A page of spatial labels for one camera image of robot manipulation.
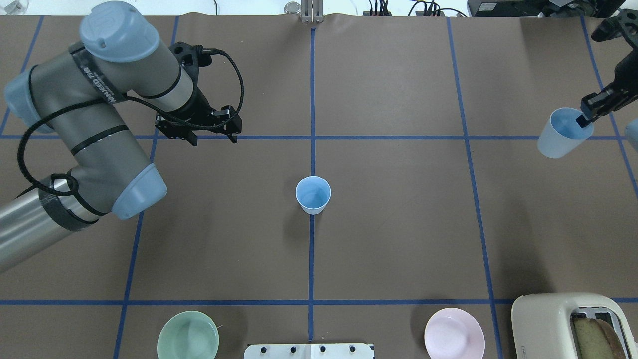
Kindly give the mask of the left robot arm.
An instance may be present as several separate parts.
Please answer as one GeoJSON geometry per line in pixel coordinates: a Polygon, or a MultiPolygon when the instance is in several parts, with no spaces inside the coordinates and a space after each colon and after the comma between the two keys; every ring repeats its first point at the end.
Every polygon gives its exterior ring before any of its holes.
{"type": "Polygon", "coordinates": [[[4,90],[27,125],[17,164],[30,187],[1,207],[1,270],[6,271],[113,213],[126,220],[167,194],[157,167],[142,150],[115,105],[135,102],[157,114],[155,127],[169,139],[197,145],[196,130],[223,134],[233,143],[244,82],[236,107],[210,106],[198,88],[201,67],[228,53],[178,42],[166,45],[131,4],[93,7],[80,39],[65,53],[18,75],[4,90]],[[38,180],[28,170],[26,146],[34,132],[57,133],[77,165],[38,180]]]}

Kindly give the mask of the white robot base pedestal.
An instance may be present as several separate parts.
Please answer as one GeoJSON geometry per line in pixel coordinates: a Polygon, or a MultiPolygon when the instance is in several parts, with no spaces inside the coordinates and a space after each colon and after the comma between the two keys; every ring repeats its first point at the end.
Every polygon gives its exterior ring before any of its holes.
{"type": "Polygon", "coordinates": [[[374,359],[367,343],[299,343],[249,345],[244,359],[374,359]]]}

